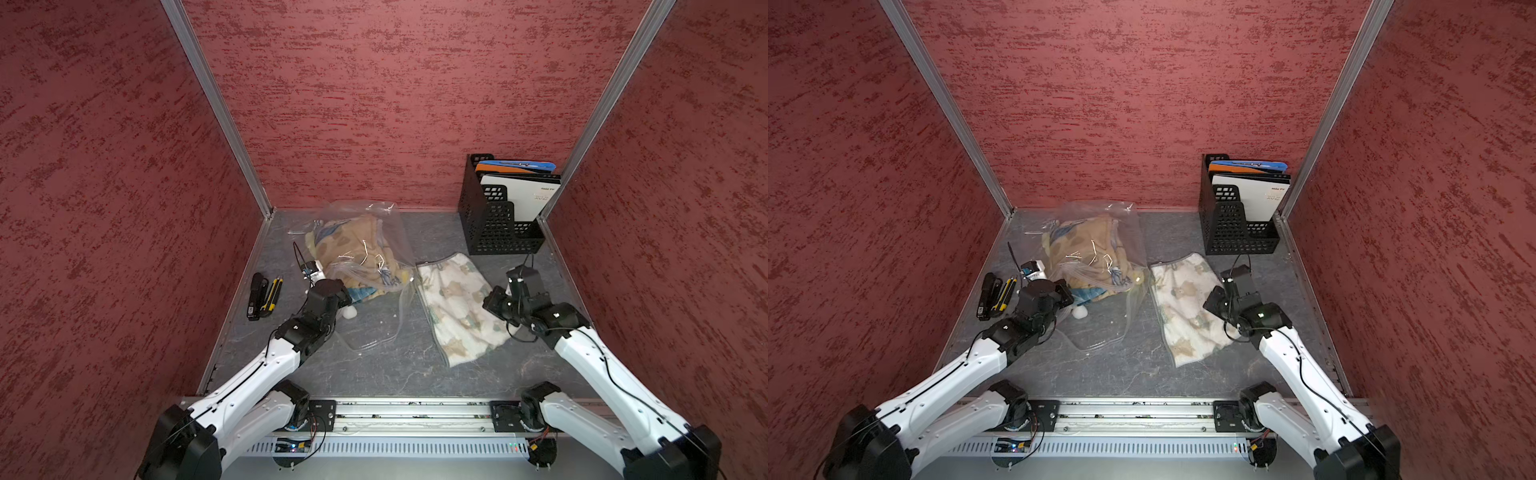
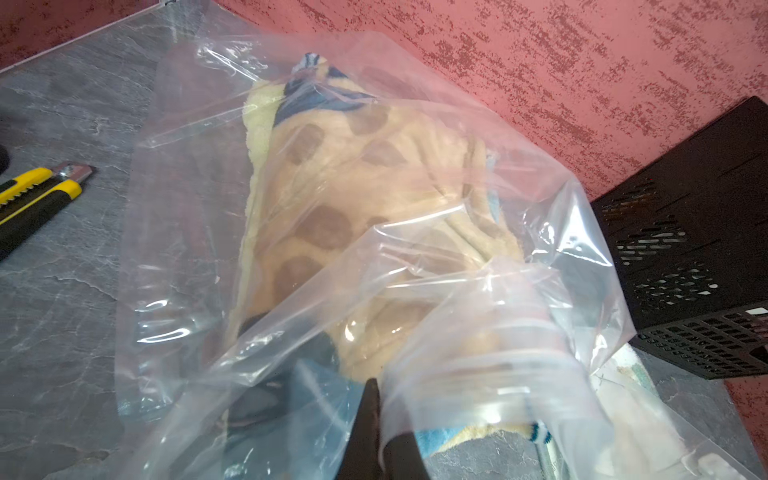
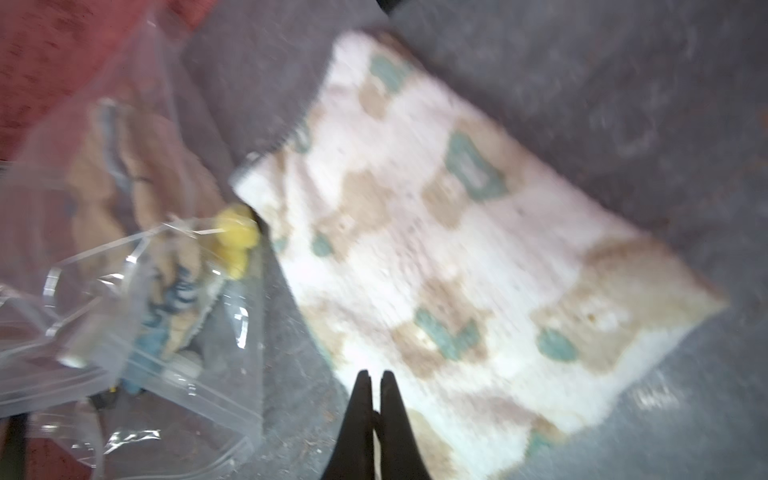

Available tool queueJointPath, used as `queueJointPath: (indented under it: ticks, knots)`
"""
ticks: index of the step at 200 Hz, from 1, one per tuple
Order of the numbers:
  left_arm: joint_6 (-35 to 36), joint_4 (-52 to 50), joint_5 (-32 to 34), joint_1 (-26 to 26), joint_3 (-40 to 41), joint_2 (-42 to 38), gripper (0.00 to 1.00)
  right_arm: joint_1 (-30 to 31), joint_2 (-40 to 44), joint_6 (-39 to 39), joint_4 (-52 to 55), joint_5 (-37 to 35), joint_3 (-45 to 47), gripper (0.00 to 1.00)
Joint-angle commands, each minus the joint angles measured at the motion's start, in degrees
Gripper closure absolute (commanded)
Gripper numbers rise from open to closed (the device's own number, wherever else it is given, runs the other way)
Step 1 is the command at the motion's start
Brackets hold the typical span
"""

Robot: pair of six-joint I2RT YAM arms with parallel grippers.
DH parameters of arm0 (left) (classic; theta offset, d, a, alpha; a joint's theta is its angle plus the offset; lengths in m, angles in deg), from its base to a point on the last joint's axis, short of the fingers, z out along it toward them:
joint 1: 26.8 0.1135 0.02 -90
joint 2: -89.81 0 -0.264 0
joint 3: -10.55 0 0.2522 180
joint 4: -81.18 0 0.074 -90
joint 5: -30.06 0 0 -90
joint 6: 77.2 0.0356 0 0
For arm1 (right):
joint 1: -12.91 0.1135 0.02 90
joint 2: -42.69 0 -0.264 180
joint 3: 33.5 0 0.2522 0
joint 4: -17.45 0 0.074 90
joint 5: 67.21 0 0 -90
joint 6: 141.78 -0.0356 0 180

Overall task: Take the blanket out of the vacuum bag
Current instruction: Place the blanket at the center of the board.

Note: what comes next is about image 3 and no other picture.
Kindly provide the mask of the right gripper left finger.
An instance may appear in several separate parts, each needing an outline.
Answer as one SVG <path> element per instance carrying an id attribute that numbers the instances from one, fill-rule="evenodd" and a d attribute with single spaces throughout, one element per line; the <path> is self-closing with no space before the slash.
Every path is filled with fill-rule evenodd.
<path id="1" fill-rule="evenodd" d="M 371 377 L 361 370 L 356 377 L 334 450 L 321 480 L 373 480 L 374 410 Z"/>

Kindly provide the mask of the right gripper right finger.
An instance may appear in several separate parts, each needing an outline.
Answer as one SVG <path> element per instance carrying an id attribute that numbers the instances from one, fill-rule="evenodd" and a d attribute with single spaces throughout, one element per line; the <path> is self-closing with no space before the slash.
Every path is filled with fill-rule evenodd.
<path id="1" fill-rule="evenodd" d="M 381 447 L 380 470 L 384 480 L 431 480 L 422 459 L 393 372 L 380 382 L 380 409 L 376 434 Z"/>

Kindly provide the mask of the white bear-pattern blanket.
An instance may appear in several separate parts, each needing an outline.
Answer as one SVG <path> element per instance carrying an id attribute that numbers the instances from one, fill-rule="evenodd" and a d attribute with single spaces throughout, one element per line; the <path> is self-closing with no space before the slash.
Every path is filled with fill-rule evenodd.
<path id="1" fill-rule="evenodd" d="M 435 479 L 498 479 L 604 420 L 726 299 L 393 38 L 235 181 L 336 378 L 397 378 Z"/>

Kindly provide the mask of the clear plastic vacuum bag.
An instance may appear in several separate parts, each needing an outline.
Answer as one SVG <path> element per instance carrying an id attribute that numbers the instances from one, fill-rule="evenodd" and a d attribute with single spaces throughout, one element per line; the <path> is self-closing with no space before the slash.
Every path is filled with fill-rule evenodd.
<path id="1" fill-rule="evenodd" d="M 1 475 L 314 479 L 308 335 L 228 180 L 213 1 L 1 5 Z"/>

